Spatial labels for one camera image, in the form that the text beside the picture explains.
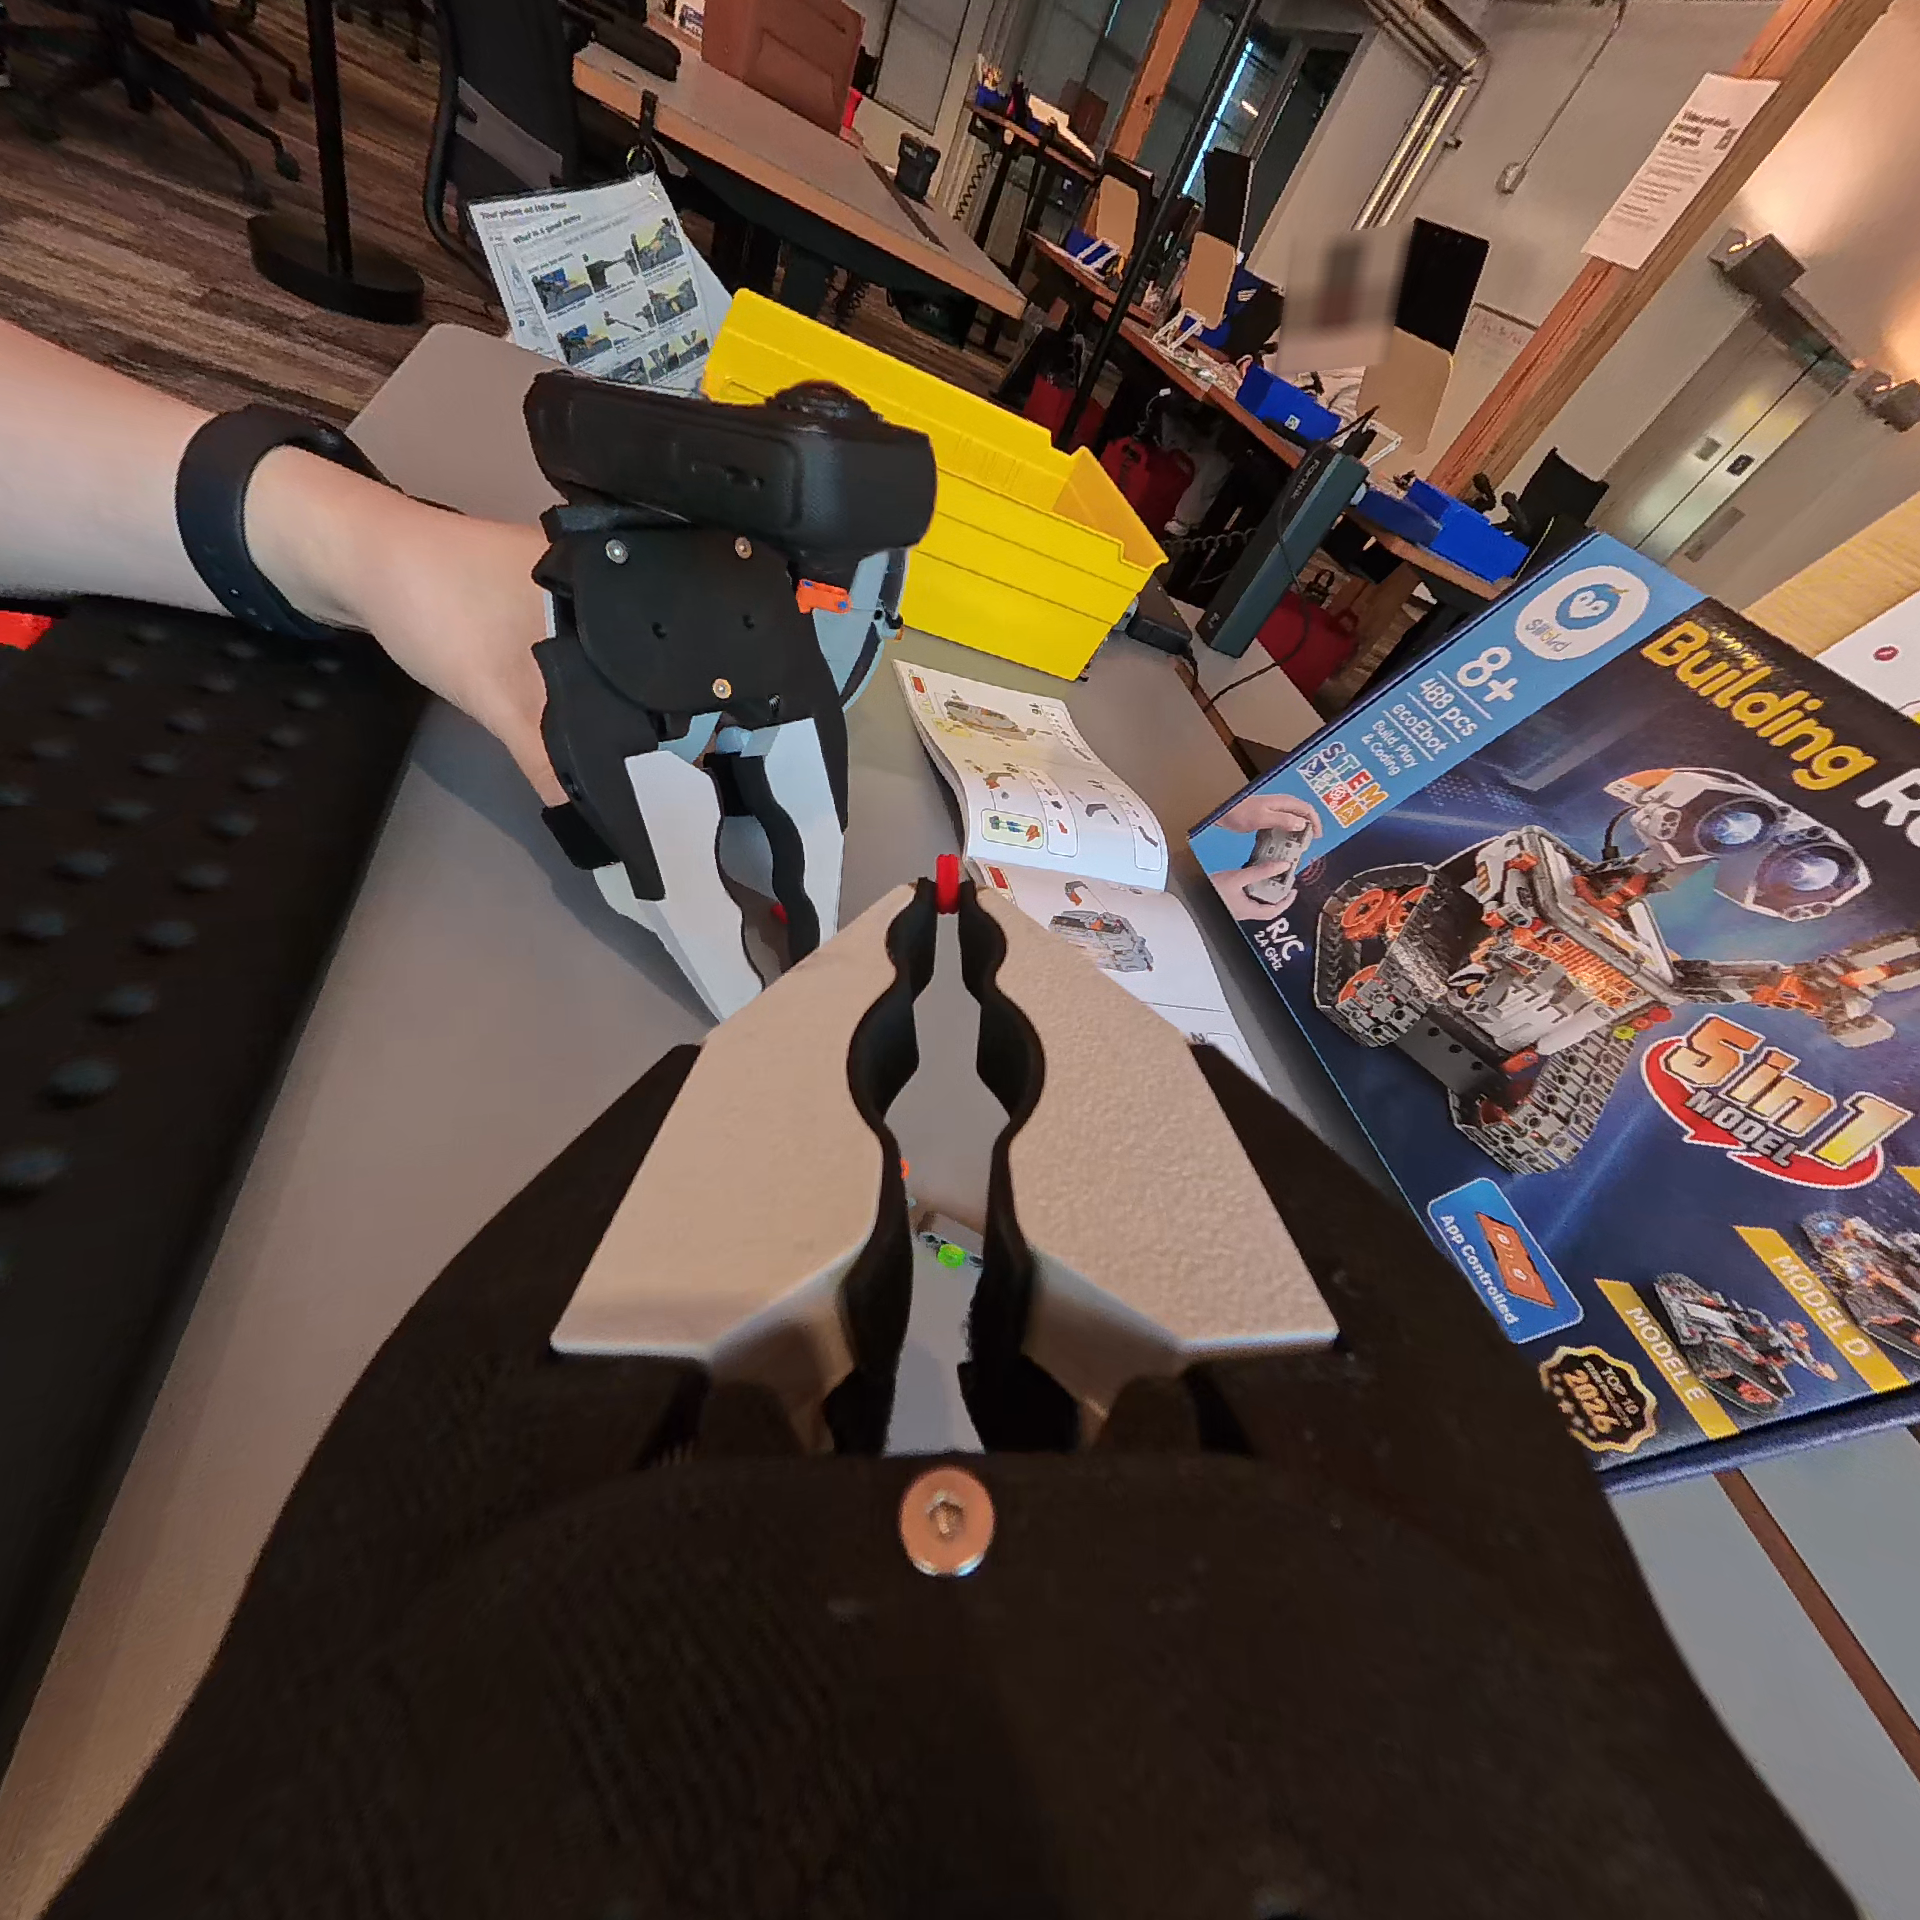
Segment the black office chair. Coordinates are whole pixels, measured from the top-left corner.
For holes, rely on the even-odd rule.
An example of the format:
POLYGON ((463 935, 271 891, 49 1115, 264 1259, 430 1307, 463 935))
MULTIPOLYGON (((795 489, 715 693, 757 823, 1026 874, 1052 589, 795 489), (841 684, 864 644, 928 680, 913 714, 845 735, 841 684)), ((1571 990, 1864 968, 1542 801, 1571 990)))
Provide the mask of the black office chair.
POLYGON ((576 92, 588 44, 660 80, 677 80, 682 44, 644 16, 615 20, 572 4, 435 4, 440 110, 426 157, 422 212, 435 242, 486 274, 471 230, 480 202, 605 186, 633 150, 655 166, 652 133, 576 92))

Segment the brown cardboard box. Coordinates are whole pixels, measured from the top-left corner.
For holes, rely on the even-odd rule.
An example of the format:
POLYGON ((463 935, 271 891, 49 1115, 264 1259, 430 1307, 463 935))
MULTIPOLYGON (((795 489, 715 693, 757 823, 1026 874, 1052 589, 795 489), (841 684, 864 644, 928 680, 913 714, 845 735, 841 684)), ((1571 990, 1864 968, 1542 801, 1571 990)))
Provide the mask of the brown cardboard box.
POLYGON ((834 135, 862 33, 848 4, 703 4, 703 60, 834 135))

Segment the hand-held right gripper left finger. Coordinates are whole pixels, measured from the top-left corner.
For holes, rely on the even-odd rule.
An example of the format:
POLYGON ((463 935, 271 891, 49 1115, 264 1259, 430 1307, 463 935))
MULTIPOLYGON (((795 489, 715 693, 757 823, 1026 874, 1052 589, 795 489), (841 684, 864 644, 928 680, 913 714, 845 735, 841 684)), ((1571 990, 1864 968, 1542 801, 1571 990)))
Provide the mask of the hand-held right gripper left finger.
POLYGON ((805 1442, 881 1453, 913 1245, 888 1111, 918 1069, 922 891, 895 889, 724 1020, 553 1331, 562 1357, 699 1364, 805 1442))

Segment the blue robot kit box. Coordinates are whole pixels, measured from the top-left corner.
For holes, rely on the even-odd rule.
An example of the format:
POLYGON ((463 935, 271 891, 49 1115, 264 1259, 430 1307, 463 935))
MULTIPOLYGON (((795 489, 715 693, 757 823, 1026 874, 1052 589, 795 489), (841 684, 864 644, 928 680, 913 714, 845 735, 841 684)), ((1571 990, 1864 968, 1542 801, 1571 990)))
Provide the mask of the blue robot kit box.
POLYGON ((1580 537, 1188 833, 1620 1485, 1917 1426, 1917 724, 1580 537))

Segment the person's left hand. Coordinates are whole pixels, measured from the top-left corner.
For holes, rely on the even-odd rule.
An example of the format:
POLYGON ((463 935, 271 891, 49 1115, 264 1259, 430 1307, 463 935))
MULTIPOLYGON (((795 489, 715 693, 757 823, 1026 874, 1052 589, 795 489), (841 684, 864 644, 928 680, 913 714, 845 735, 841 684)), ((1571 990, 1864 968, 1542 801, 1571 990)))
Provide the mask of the person's left hand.
POLYGON ((542 735, 546 684, 546 554, 539 525, 460 517, 354 478, 354 605, 422 688, 480 724, 542 804, 562 804, 542 735))

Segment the grey black robot model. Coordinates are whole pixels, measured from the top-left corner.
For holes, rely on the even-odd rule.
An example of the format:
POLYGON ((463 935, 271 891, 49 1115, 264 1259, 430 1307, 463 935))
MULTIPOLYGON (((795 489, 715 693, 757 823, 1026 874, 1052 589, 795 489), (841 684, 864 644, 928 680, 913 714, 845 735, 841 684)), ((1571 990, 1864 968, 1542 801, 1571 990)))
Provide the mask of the grey black robot model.
POLYGON ((900 600, 911 550, 864 558, 851 584, 797 580, 797 605, 811 616, 819 651, 845 710, 871 684, 884 648, 902 633, 900 600))

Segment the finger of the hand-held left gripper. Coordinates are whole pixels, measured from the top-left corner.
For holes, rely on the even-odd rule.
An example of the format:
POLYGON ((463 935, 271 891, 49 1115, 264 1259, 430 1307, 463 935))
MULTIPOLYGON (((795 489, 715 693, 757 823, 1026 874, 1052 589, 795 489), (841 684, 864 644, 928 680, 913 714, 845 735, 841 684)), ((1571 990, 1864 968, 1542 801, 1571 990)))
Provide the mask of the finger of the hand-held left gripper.
POLYGON ((851 817, 851 751, 841 714, 748 732, 725 724, 707 753, 724 801, 724 877, 783 913, 786 961, 835 935, 851 817))
POLYGON ((615 791, 637 804, 656 871, 655 893, 634 877, 615 881, 611 870, 597 882, 619 913, 660 939, 711 1019, 729 1020, 762 993, 762 973, 751 961, 742 909, 718 862, 718 783, 702 764, 649 751, 624 761, 615 791))

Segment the wooden sheet stand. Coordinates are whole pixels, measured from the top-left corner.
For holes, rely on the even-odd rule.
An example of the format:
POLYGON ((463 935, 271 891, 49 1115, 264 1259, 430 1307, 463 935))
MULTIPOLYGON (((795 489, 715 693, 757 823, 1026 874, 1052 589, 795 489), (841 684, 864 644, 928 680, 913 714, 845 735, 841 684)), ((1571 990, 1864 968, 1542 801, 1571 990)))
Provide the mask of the wooden sheet stand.
POLYGON ((1748 605, 1747 620, 1819 657, 1915 593, 1917 532, 1862 532, 1748 605))

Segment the printed instruction sheet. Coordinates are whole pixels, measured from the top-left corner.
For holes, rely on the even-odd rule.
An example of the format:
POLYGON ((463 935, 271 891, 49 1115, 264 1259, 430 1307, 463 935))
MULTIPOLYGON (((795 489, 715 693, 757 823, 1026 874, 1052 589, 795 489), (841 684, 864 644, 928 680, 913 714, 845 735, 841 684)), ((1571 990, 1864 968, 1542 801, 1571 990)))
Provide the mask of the printed instruction sheet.
POLYGON ((1860 684, 1896 711, 1917 720, 1917 609, 1920 593, 1906 597, 1853 635, 1819 655, 1820 666, 1860 684))

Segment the red bag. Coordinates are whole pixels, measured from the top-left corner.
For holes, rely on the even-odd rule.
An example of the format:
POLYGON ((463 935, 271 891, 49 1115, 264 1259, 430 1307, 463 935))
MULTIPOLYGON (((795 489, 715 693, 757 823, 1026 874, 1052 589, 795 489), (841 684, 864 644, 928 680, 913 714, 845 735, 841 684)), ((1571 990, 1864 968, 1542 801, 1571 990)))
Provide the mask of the red bag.
POLYGON ((1350 612, 1331 612, 1296 591, 1285 591, 1259 633, 1260 648, 1303 696, 1315 696, 1357 651, 1350 612))
POLYGON ((1164 535, 1197 471, 1187 451, 1139 437, 1111 438, 1102 467, 1154 537, 1164 535))

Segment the printed photo sheet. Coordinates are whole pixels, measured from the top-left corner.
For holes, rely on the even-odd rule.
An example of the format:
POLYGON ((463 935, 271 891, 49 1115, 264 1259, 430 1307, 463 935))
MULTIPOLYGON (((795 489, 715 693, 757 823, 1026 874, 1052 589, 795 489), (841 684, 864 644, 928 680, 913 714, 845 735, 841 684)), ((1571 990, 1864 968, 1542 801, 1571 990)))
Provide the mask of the printed photo sheet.
POLYGON ((572 373, 699 394, 732 295, 660 176, 467 211, 518 347, 572 373))

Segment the black pole stand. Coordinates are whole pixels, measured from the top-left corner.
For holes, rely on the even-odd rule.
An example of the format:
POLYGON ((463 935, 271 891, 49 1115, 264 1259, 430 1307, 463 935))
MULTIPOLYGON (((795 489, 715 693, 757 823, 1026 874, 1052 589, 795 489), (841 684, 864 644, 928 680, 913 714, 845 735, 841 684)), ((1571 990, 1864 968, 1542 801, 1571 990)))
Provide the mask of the black pole stand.
POLYGON ((308 307, 366 324, 422 324, 426 282, 375 242, 351 235, 346 114, 333 4, 307 4, 308 92, 321 162, 321 216, 289 211, 248 222, 256 275, 308 307))

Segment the black perforated panel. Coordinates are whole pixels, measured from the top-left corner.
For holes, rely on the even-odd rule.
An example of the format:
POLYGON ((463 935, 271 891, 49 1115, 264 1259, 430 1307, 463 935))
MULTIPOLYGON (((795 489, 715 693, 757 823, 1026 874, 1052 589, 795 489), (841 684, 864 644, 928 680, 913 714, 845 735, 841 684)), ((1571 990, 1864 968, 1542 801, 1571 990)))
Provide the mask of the black perforated panel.
POLYGON ((366 637, 124 600, 2 651, 2 1760, 422 706, 366 637))

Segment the yellow plastic bin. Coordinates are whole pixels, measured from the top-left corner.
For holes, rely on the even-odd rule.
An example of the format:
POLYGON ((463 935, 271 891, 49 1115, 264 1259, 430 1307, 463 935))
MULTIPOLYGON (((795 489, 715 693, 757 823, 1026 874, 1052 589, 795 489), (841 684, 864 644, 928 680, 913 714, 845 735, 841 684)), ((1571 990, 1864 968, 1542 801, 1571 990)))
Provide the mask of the yellow plastic bin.
POLYGON ((906 627, 1075 681, 1164 566, 1092 453, 1057 451, 1042 424, 769 299, 737 295, 707 358, 707 397, 766 401, 800 382, 834 382, 929 438, 937 503, 906 571, 906 627))

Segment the person's left forearm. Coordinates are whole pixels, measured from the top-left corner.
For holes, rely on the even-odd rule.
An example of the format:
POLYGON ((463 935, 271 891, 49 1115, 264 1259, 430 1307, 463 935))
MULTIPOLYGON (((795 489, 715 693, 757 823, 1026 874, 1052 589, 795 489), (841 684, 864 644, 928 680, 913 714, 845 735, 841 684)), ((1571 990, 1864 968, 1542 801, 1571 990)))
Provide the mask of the person's left forearm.
POLYGON ((206 419, 2 324, 2 600, 121 597, 215 612, 173 499, 206 419))

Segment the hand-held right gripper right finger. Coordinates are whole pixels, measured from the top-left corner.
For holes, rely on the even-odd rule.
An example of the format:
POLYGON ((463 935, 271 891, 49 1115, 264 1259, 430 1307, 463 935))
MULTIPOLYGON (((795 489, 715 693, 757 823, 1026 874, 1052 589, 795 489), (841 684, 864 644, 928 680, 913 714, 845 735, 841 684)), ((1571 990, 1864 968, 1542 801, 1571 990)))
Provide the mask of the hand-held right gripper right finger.
POLYGON ((997 891, 961 882, 991 1153, 962 1404, 987 1451, 1073 1451, 1139 1380, 1328 1350, 1331 1303, 1215 1078, 1259 1082, 997 891))

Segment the white instruction booklet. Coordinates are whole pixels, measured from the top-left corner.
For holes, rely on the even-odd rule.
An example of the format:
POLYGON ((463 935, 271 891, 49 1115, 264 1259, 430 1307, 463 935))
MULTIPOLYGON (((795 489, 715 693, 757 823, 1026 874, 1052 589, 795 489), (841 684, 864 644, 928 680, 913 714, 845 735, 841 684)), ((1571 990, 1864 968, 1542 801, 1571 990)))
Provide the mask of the white instruction booklet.
POLYGON ((1263 1082, 1211 953, 1171 891, 1148 804, 1099 761, 1066 703, 895 666, 928 757, 958 801, 962 866, 1120 987, 1263 1082))

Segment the grey top office desk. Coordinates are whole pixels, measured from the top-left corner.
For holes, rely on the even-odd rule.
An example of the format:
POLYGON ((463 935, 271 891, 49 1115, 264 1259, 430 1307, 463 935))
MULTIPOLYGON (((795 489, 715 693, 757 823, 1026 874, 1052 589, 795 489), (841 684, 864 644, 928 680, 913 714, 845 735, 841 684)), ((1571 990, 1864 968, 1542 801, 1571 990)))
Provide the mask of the grey top office desk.
POLYGON ((958 295, 1019 324, 1026 299, 965 227, 897 193, 864 150, 742 80, 684 55, 666 80, 590 41, 576 52, 576 89, 620 118, 649 128, 751 230, 786 252, 780 304, 813 321, 834 274, 913 295, 958 295))

